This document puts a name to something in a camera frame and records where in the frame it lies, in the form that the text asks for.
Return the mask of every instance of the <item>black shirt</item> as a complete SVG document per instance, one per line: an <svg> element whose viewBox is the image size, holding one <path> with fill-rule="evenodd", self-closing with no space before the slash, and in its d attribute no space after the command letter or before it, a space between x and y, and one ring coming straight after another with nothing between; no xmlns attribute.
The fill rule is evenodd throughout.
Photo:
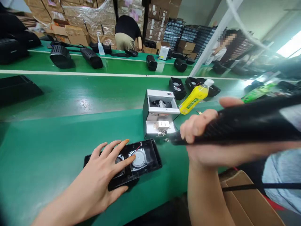
<svg viewBox="0 0 301 226"><path fill-rule="evenodd" d="M142 37L140 28L137 22L130 16L121 16L115 26L115 34L124 33L130 36L133 40Z"/></svg>

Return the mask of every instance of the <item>gray shirt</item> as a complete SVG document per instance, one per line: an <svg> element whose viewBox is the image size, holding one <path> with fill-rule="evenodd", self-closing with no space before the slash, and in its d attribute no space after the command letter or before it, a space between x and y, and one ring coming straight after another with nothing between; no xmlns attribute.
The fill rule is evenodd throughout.
<svg viewBox="0 0 301 226"><path fill-rule="evenodd" d="M291 149L268 157L263 183L300 183L301 149ZM265 189L267 196L275 203L301 214L301 190Z"/></svg>

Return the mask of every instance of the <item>khaki pants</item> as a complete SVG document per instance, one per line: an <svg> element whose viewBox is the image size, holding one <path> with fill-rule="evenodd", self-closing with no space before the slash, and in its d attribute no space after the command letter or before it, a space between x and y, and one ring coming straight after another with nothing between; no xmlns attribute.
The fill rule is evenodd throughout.
<svg viewBox="0 0 301 226"><path fill-rule="evenodd" d="M119 50L135 50L135 41L124 33L116 33L115 40Z"/></svg>

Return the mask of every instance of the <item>glue bottle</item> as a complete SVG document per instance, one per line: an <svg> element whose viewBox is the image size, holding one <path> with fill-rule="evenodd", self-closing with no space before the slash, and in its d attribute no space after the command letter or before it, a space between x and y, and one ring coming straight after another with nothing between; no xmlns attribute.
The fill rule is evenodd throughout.
<svg viewBox="0 0 301 226"><path fill-rule="evenodd" d="M187 115L200 101L205 99L213 83L213 80L207 79L203 85L196 86L187 99L180 105L179 109L181 114Z"/></svg>
<svg viewBox="0 0 301 226"><path fill-rule="evenodd" d="M97 33L97 38L98 38L98 51L100 55L104 55L104 50L103 50L103 45L101 44L100 40L99 40L99 35Z"/></svg>

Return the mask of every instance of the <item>white pillar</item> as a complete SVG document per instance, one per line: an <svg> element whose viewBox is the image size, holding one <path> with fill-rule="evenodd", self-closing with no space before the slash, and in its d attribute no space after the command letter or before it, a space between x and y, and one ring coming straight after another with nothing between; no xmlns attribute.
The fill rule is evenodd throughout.
<svg viewBox="0 0 301 226"><path fill-rule="evenodd" d="M242 2L243 2L243 0L233 0L233 5L236 10L239 8L239 6L241 5ZM200 58L198 59L197 63L195 64L194 68L192 69L189 77L194 77L197 74L197 72L201 68L202 64L209 57L209 55L213 49L213 46L215 45L218 38L223 33L223 31L225 30L225 28L227 27L228 23L231 21L232 18L233 18L233 15L232 15L230 9L228 9L227 12L225 13L225 15L223 16L222 20L220 21L218 27L216 28L214 34L212 35L210 41L208 42L207 46L205 47L203 53L201 54Z"/></svg>

